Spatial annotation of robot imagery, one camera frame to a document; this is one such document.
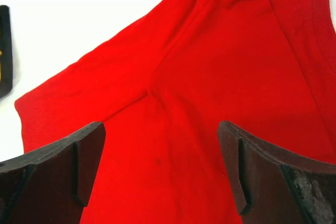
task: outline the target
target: red fabric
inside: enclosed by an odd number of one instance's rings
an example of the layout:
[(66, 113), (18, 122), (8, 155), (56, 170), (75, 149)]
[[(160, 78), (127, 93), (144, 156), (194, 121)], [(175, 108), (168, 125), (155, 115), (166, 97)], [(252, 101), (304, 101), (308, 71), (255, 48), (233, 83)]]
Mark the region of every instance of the red fabric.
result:
[(103, 121), (81, 223), (240, 223), (216, 136), (230, 120), (336, 161), (329, 0), (163, 0), (16, 102), (25, 151)]

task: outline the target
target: stitched seam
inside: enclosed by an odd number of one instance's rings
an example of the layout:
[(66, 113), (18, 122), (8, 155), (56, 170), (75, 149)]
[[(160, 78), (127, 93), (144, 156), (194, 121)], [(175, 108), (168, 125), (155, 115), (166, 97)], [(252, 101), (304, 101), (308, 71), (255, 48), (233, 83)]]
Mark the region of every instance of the stitched seam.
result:
[(314, 18), (314, 13), (315, 13), (315, 10), (316, 10), (316, 9), (315, 9), (315, 6), (314, 6), (312, 0), (311, 0), (311, 9), (312, 9), (311, 21), (312, 21), (312, 27), (313, 27), (313, 33), (314, 33), (314, 39), (315, 39), (316, 44), (317, 44), (317, 46), (318, 46), (318, 48), (319, 48), (319, 51), (320, 51), (321, 56), (323, 57), (323, 59), (325, 59), (325, 62), (327, 63), (328, 67), (330, 68), (331, 72), (332, 72), (333, 74), (336, 74), (336, 69), (333, 68), (333, 66), (332, 66), (331, 63), (329, 62), (329, 57), (327, 57), (327, 56), (323, 53), (323, 51), (322, 51), (322, 49), (321, 49), (320, 42), (319, 42), (320, 40), (317, 39), (318, 36), (317, 36), (317, 34), (316, 34), (316, 24), (315, 24), (316, 20), (315, 20), (315, 18)]
[(171, 48), (168, 50), (168, 52), (163, 56), (162, 60), (160, 61), (160, 63), (158, 64), (158, 66), (154, 69), (153, 72), (156, 72), (158, 70), (158, 68), (161, 66), (161, 64), (164, 62), (164, 60), (168, 57), (168, 55), (170, 54), (170, 52), (175, 48), (175, 46), (181, 41), (181, 39), (184, 37), (186, 31), (188, 30), (188, 28), (193, 24), (193, 22), (195, 21), (195, 19), (204, 11), (204, 8), (206, 7), (206, 5), (210, 2), (211, 0), (207, 0), (204, 5), (202, 6), (202, 8), (195, 14), (195, 16), (190, 20), (190, 22), (185, 26), (184, 30), (181, 32), (179, 38), (176, 40), (176, 42), (171, 46)]
[[(289, 47), (290, 47), (290, 49), (291, 49), (291, 51), (292, 51), (292, 53), (293, 53), (295, 59), (296, 59), (296, 62), (297, 62), (298, 65), (299, 65), (299, 68), (300, 68), (300, 70), (301, 70), (301, 74), (302, 74), (303, 78), (304, 78), (305, 81), (306, 81), (306, 85), (307, 85), (307, 87), (308, 87), (309, 93), (310, 93), (310, 95), (311, 95), (311, 97), (312, 97), (312, 99), (313, 99), (313, 101), (314, 101), (315, 108), (316, 108), (316, 110), (317, 110), (317, 112), (318, 112), (318, 114), (319, 114), (319, 117), (320, 117), (321, 122), (323, 123), (323, 128), (324, 128), (325, 132), (327, 133), (328, 138), (329, 138), (329, 142), (331, 143), (331, 145), (333, 146), (333, 149), (334, 149), (334, 151), (335, 151), (335, 147), (334, 147), (334, 145), (333, 145), (333, 141), (332, 141), (332, 139), (331, 139), (331, 136), (330, 136), (330, 134), (329, 134), (329, 131), (328, 131), (326, 125), (325, 125), (325, 121), (324, 121), (324, 119), (323, 119), (323, 117), (322, 117), (322, 115), (321, 115), (321, 112), (320, 112), (320, 110), (319, 110), (319, 107), (318, 107), (318, 105), (317, 105), (316, 98), (315, 98), (315, 96), (313, 95), (312, 88), (311, 88), (311, 86), (309, 85), (309, 82), (308, 82), (308, 80), (307, 80), (307, 78), (306, 78), (305, 72), (303, 71), (303, 67), (302, 67), (302, 65), (300, 64), (300, 62), (299, 62), (299, 60), (298, 60), (298, 57), (297, 57), (296, 53), (294, 52), (293, 46), (292, 46), (292, 44), (290, 43), (290, 40), (289, 40), (287, 34), (285, 33), (285, 31), (284, 31), (284, 29), (283, 29), (283, 27), (282, 27), (282, 25), (281, 25), (281, 22), (279, 21), (279, 18), (278, 18), (277, 14), (276, 14), (276, 12), (275, 12), (275, 10), (274, 10), (274, 7), (273, 7), (273, 5), (272, 5), (271, 0), (269, 0), (269, 5), (270, 5), (270, 7), (271, 7), (272, 10), (273, 10), (273, 14), (274, 14), (276, 20), (278, 21), (278, 25), (279, 25), (279, 27), (280, 27), (280, 29), (281, 29), (281, 31), (282, 31), (282, 34), (283, 34), (284, 37), (286, 38), (286, 41), (287, 41), (287, 43), (288, 43), (288, 45), (289, 45)], [(307, 18), (307, 14), (306, 14), (306, 12), (305, 12), (304, 9), (302, 10), (302, 15), (303, 15), (305, 18)]]
[(120, 112), (122, 112), (124, 109), (132, 106), (133, 104), (139, 102), (140, 100), (142, 100), (143, 98), (145, 98), (148, 95), (147, 92), (144, 92), (141, 94), (141, 96), (137, 97), (136, 99), (134, 99), (132, 102), (130, 102), (129, 104), (121, 107), (120, 109), (114, 111), (112, 114), (109, 114), (108, 116), (106, 116), (104, 119), (102, 119), (102, 122), (105, 122), (106, 120), (110, 119), (111, 117), (115, 116), (116, 114), (119, 114)]

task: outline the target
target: white backdrop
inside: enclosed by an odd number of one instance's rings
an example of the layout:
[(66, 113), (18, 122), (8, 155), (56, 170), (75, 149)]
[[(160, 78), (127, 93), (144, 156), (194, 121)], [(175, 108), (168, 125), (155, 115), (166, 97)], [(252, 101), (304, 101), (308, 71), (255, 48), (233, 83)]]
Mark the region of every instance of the white backdrop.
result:
[[(10, 7), (14, 87), (0, 100), (0, 161), (23, 153), (14, 101), (62, 71), (161, 0), (0, 0)], [(332, 2), (336, 20), (336, 0)]]

